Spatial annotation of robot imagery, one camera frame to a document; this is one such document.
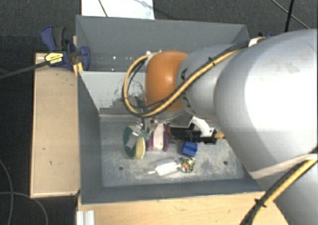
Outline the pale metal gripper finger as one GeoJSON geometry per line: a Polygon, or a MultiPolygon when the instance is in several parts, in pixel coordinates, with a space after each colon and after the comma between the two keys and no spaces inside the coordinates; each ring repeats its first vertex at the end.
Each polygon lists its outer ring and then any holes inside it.
{"type": "Polygon", "coordinates": [[[137,122],[135,126],[127,127],[128,138],[125,147],[132,149],[136,145],[138,138],[142,135],[143,127],[143,123],[139,122],[137,122]]]}

